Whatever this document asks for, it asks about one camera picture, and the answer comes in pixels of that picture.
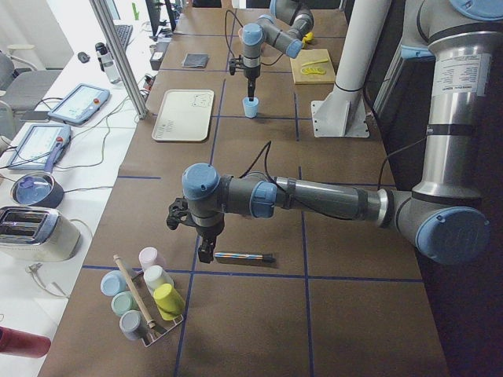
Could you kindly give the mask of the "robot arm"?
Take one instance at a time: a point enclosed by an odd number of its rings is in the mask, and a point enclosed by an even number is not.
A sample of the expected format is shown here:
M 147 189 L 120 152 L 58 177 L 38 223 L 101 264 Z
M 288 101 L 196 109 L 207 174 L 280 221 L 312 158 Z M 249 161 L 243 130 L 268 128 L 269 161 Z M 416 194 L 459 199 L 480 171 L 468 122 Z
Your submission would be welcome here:
M 316 137 L 347 136 L 369 64 L 391 1 L 354 1 L 333 91 L 313 101 Z M 302 37 L 314 27 L 301 1 L 270 1 L 242 31 L 243 56 L 230 64 L 244 69 L 254 93 L 265 42 L 297 57 Z M 480 201 L 472 162 L 494 50 L 502 44 L 502 1 L 406 1 L 402 58 L 435 58 L 431 107 L 425 134 L 422 179 L 411 192 L 376 192 L 293 178 L 248 173 L 220 176 L 197 163 L 182 175 L 183 197 L 169 207 L 167 226 L 194 227 L 202 237 L 200 262 L 210 263 L 224 213 L 270 218 L 275 207 L 310 210 L 344 221 L 374 221 L 396 229 L 426 257 L 444 264 L 468 262 L 486 248 L 490 222 L 474 206 Z
M 310 8 L 301 1 L 272 1 L 270 14 L 241 28 L 243 53 L 229 61 L 229 73 L 237 69 L 248 80 L 246 99 L 255 98 L 255 81 L 260 76 L 261 48 L 264 43 L 290 58 L 297 58 L 303 48 L 303 38 L 314 28 Z

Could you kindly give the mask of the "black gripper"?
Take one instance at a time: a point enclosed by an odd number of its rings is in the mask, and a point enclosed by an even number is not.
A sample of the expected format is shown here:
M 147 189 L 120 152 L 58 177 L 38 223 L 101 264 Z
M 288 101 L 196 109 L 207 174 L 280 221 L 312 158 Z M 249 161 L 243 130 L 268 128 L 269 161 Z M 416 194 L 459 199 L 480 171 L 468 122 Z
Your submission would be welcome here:
M 255 98 L 255 80 L 260 76 L 260 59 L 248 57 L 231 58 L 229 60 L 229 73 L 235 75 L 238 69 L 242 70 L 244 77 L 248 79 L 248 99 L 253 101 Z
M 203 238 L 198 247 L 199 261 L 212 262 L 214 260 L 216 239 L 225 227 L 223 213 L 216 212 L 215 216 L 200 219 L 192 214 L 185 198 L 176 198 L 168 207 L 166 224 L 170 230 L 176 230 L 179 225 L 194 228 L 197 234 Z

